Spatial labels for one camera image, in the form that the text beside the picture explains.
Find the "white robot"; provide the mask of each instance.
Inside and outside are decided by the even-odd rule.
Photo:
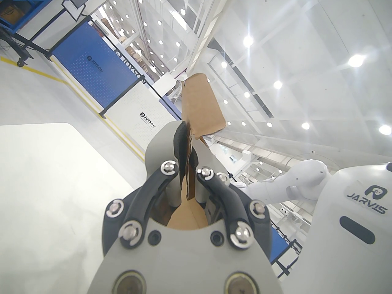
[[[105,210],[105,258],[88,294],[392,293],[392,164],[345,168],[331,176],[306,160],[274,180],[230,184],[200,140],[189,169],[208,227],[165,227],[181,203],[187,161],[186,126],[171,122],[146,152],[146,183]],[[268,260],[265,204],[317,201],[312,226],[293,271],[280,282]]]

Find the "cardboard box on shelf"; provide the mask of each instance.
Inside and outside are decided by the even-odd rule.
[[[208,223],[204,210],[194,198],[196,172],[189,166],[192,139],[201,139],[207,147],[202,136],[216,133],[226,127],[226,120],[205,74],[194,74],[182,82],[182,120],[187,124],[188,133],[182,203],[172,214],[168,227],[194,230],[206,227]]]
[[[22,17],[24,13],[18,7],[10,4],[4,11],[1,12],[0,18],[9,22],[10,24],[16,24]]]

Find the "pegboard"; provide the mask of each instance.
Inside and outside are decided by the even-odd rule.
[[[123,133],[128,133],[144,151],[159,130],[168,122],[175,121],[159,99],[153,96],[142,82],[137,83],[116,102],[105,116],[110,118]]]

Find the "floor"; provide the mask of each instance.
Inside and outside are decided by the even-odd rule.
[[[18,55],[12,49],[5,51],[4,41],[1,43],[0,56],[17,61]],[[27,60],[29,67],[59,77],[48,60],[30,52],[34,60]],[[132,188],[144,183],[144,163],[66,84],[0,61],[0,109],[1,126],[69,123]]]

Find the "blue panel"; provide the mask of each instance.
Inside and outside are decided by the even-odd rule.
[[[53,54],[103,108],[137,80],[88,23],[81,25]]]
[[[279,235],[279,233],[272,228],[272,250],[270,262],[274,260],[280,253],[288,247],[287,242]]]

